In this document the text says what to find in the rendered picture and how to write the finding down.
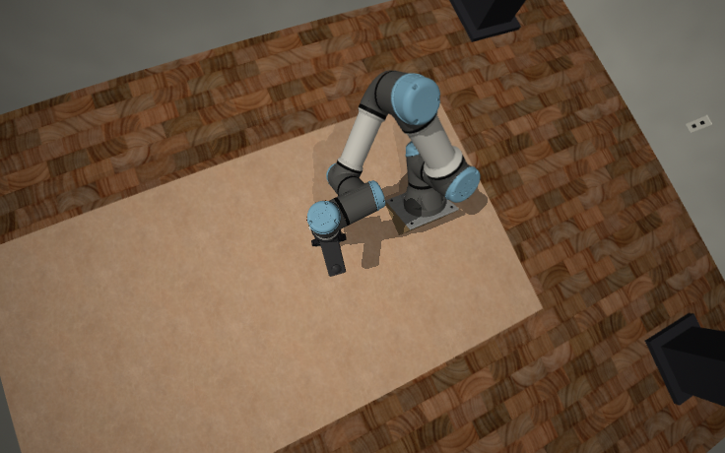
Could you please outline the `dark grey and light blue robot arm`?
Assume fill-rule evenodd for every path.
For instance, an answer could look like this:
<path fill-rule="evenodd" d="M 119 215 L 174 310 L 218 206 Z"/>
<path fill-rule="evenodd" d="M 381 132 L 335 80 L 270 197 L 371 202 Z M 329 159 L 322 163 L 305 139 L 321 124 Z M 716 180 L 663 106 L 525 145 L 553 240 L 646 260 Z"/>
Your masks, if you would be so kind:
<path fill-rule="evenodd" d="M 338 197 L 316 202 L 309 208 L 309 230 L 322 240 L 330 240 L 340 229 L 385 206 L 379 184 L 374 180 L 363 183 L 360 176 L 388 113 L 411 139 L 405 155 L 405 210 L 416 217 L 431 217 L 444 209 L 445 199 L 454 203 L 468 199 L 477 189 L 481 175 L 466 163 L 461 150 L 451 145 L 437 116 L 439 106 L 440 90 L 432 79 L 396 70 L 379 74 L 362 97 L 342 155 L 327 170 L 328 183 Z"/>

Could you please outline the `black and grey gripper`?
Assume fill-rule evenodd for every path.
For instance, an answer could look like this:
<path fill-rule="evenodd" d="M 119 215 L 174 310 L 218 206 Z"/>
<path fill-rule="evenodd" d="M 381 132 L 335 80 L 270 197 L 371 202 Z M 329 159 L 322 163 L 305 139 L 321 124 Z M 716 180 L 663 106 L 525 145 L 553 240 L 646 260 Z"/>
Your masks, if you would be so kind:
<path fill-rule="evenodd" d="M 313 234 L 313 236 L 314 236 L 314 237 L 316 237 L 317 239 L 319 239 L 319 240 L 317 240 L 316 238 L 315 238 L 315 239 L 312 239 L 312 240 L 311 240 L 311 244 L 312 244 L 312 246 L 321 246 L 321 245 L 320 245 L 320 241 L 321 241 L 321 242 L 331 242 L 331 241 L 335 240 L 335 239 L 336 239 L 337 237 L 338 237 L 338 239 L 339 239 L 339 242 L 342 242 L 342 241 L 344 241 L 344 240 L 346 240 L 346 239 L 347 239 L 347 238 L 346 238 L 346 235 L 345 235 L 344 233 L 342 233 L 342 234 L 341 234 L 341 230 L 339 230 L 339 232 L 338 232 L 338 234 L 340 233 L 340 234 L 339 234 L 339 236 L 338 236 L 338 234 L 337 234 L 337 235 L 336 235 L 336 236 L 335 236 L 334 238 L 332 238 L 332 239 L 330 239 L 330 240 L 322 240 L 322 239 L 318 238 L 318 237 L 317 237 L 317 236 L 316 236 L 316 235 L 315 235 L 315 234 L 313 233 L 313 231 L 311 231 L 311 232 L 312 232 L 312 234 Z M 313 241 L 313 243 L 312 243 L 312 241 Z"/>

